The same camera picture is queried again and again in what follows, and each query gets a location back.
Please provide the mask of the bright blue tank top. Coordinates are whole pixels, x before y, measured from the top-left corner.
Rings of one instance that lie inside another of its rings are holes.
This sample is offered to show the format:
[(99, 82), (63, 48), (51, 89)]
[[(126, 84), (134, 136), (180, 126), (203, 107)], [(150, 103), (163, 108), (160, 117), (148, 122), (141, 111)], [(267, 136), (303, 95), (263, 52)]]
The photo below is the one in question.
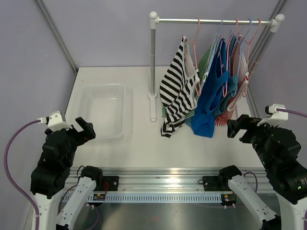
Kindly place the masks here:
[(203, 85), (191, 129), (197, 136), (212, 138), (214, 134), (214, 111), (218, 108), (228, 82), (226, 42), (222, 38), (214, 55), (208, 77)]

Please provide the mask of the teal blue tank top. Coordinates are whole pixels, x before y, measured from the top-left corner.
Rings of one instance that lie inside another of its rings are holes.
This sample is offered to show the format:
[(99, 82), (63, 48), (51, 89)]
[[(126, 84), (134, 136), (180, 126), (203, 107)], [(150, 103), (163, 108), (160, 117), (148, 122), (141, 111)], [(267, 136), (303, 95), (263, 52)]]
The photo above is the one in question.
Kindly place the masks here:
[(196, 111), (188, 116), (190, 123), (196, 120), (198, 112), (205, 118), (213, 119), (217, 126), (226, 125), (226, 121), (231, 118), (227, 106), (238, 90), (238, 76), (231, 73), (231, 58), (236, 52), (238, 41), (235, 35), (229, 43), (223, 38), (213, 41), (199, 61), (199, 71), (203, 80), (202, 92)]

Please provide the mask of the black white striped tank top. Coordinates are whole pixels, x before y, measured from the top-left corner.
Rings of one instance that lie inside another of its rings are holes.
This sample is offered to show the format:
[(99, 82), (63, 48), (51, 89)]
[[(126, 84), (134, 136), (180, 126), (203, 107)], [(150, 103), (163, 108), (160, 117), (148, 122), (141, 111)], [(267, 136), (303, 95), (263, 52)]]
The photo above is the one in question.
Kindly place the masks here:
[(194, 93), (199, 83), (198, 69), (193, 65), (188, 40), (183, 36), (159, 86), (164, 118), (160, 129), (162, 138), (170, 139), (196, 108)]

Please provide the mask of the green white striped tank top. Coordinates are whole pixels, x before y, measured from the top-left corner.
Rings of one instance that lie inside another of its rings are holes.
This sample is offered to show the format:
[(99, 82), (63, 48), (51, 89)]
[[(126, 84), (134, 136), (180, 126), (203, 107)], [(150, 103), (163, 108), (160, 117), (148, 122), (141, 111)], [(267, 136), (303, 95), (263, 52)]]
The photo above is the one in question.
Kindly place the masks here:
[[(200, 61), (198, 62), (198, 76), (200, 78), (201, 88), (206, 81), (206, 78), (207, 78), (208, 73), (209, 73), (209, 68), (211, 66), (210, 65), (210, 56), (211, 56), (211, 52), (212, 52), (213, 41), (211, 42), (211, 44), (209, 45), (209, 47), (207, 48), (207, 50), (205, 51), (205, 53), (201, 57)], [(192, 117), (195, 114), (194, 111), (195, 110), (192, 110), (186, 116), (186, 118)]]

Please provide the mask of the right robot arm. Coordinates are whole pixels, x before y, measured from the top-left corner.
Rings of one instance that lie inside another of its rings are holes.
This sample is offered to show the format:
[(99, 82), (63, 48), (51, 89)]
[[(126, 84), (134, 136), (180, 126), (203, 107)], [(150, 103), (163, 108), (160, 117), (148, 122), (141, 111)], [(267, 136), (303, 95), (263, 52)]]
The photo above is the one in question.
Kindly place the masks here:
[(301, 145), (291, 130), (262, 124), (259, 118), (241, 115), (227, 121), (227, 136), (251, 144), (261, 161), (266, 177), (276, 192), (280, 214), (272, 211), (250, 188), (234, 165), (222, 168), (218, 185), (230, 189), (243, 202), (261, 230), (305, 230), (307, 228), (307, 170), (297, 161)]

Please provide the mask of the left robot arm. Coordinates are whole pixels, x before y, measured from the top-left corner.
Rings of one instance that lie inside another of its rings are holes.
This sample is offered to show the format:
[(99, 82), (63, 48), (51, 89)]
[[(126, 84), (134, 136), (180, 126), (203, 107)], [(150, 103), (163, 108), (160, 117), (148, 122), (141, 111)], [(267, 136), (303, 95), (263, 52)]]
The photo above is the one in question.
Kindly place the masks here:
[(71, 230), (91, 193), (100, 193), (98, 201), (106, 201), (107, 193), (118, 189), (117, 176), (104, 176), (102, 169), (86, 166), (77, 178), (72, 196), (64, 209), (59, 211), (75, 152), (79, 146), (96, 137), (92, 123), (82, 117), (75, 121), (81, 126), (81, 131), (69, 125), (59, 112), (33, 121), (47, 125), (42, 154), (31, 174), (34, 230)]

